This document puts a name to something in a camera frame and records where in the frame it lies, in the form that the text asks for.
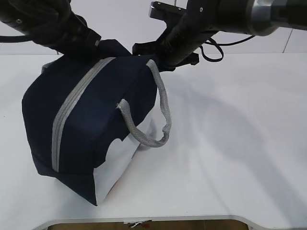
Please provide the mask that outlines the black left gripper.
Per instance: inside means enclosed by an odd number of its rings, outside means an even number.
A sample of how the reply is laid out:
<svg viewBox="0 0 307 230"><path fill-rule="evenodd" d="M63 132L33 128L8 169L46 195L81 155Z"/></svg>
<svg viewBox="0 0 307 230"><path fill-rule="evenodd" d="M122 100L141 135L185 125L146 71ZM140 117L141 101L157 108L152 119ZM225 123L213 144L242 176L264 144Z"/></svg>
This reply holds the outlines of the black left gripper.
<svg viewBox="0 0 307 230"><path fill-rule="evenodd" d="M83 17L71 14L55 50L73 59L86 60L97 55L100 40L101 36L87 26Z"/></svg>

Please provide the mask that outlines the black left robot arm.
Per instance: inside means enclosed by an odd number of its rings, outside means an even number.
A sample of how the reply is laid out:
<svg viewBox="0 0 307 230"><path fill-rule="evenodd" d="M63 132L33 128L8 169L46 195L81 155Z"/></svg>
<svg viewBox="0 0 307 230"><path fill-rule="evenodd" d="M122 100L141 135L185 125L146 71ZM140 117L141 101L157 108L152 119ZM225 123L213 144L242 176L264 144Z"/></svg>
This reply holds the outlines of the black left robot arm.
<svg viewBox="0 0 307 230"><path fill-rule="evenodd" d="M73 59L99 57L101 36L72 11L69 0L2 0L0 21L21 33L2 35L1 43L32 41Z"/></svg>

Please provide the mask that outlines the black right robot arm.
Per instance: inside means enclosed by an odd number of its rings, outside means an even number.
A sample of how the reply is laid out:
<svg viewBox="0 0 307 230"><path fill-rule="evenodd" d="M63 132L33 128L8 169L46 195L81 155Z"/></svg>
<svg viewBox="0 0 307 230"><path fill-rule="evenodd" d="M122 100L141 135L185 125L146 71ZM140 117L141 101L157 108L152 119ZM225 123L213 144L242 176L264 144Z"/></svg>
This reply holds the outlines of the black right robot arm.
<svg viewBox="0 0 307 230"><path fill-rule="evenodd" d="M166 23L157 40L135 43L132 53L156 55L161 71L173 71L184 65L196 65L197 48L213 40L218 32L268 36L277 28L306 30L305 0L189 0L186 8L153 1L150 18Z"/></svg>

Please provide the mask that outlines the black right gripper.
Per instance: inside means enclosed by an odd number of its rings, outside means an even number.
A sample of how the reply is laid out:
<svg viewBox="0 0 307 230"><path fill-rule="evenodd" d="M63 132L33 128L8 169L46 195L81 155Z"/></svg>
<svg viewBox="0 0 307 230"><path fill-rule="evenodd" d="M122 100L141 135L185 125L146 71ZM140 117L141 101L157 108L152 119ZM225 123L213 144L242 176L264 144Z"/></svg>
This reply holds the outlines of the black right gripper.
<svg viewBox="0 0 307 230"><path fill-rule="evenodd" d="M160 71L174 71L180 66L198 64L198 55L190 57L192 52L187 53L183 50L183 36L175 33L179 22L180 20L177 23L166 23L166 29L155 41L135 43L132 54L134 56L155 55Z"/></svg>

